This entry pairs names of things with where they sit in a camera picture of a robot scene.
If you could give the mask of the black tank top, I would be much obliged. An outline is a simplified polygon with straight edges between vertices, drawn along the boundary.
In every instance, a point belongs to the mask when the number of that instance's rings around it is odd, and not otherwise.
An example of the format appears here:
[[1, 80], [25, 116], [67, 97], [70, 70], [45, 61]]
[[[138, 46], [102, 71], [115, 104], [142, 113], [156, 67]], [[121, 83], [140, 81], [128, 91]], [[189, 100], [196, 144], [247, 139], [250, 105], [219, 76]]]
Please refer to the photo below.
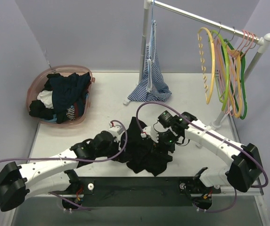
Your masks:
[[136, 117], [131, 118], [127, 129], [128, 138], [122, 135], [120, 147], [127, 143], [125, 150], [114, 158], [115, 161], [125, 163], [135, 174], [147, 171], [158, 176], [167, 169], [167, 164], [173, 157], [168, 154], [167, 148], [155, 144], [153, 140], [142, 138]]

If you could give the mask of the yellow plastic hanger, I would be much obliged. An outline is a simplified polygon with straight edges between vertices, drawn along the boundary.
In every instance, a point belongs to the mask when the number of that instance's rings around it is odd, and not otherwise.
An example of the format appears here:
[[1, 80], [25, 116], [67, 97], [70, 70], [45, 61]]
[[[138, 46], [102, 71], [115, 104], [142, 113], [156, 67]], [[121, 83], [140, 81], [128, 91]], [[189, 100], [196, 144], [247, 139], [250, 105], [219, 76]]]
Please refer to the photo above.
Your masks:
[[206, 104], [209, 104], [213, 95], [216, 61], [213, 36], [210, 30], [206, 27], [201, 27], [197, 32], [197, 41], [205, 100]]

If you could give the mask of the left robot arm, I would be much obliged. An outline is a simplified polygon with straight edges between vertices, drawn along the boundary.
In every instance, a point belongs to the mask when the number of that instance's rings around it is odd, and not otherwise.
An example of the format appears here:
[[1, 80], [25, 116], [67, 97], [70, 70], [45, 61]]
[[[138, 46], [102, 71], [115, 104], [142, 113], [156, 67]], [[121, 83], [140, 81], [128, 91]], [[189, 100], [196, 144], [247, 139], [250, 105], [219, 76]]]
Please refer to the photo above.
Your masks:
[[120, 142], [128, 143], [128, 133], [102, 131], [58, 155], [36, 158], [18, 165], [12, 161], [0, 171], [0, 210], [6, 212], [20, 206], [27, 198], [53, 191], [79, 190], [80, 182], [69, 173], [74, 169], [118, 157], [124, 150]]

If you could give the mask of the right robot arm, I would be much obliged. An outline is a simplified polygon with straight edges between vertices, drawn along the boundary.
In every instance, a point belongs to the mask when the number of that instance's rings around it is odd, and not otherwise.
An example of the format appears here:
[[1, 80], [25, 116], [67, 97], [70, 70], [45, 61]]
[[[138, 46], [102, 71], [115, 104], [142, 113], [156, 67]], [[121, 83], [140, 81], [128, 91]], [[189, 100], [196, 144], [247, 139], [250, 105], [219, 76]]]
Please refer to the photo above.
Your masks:
[[202, 170], [193, 180], [196, 191], [203, 192], [213, 186], [232, 186], [240, 192], [247, 192], [260, 176], [262, 161], [255, 145], [234, 142], [188, 112], [183, 112], [181, 116], [172, 116], [164, 111], [159, 115], [158, 121], [167, 130], [160, 133], [160, 143], [171, 146], [180, 137], [186, 138], [211, 151], [226, 163], [220, 169]]

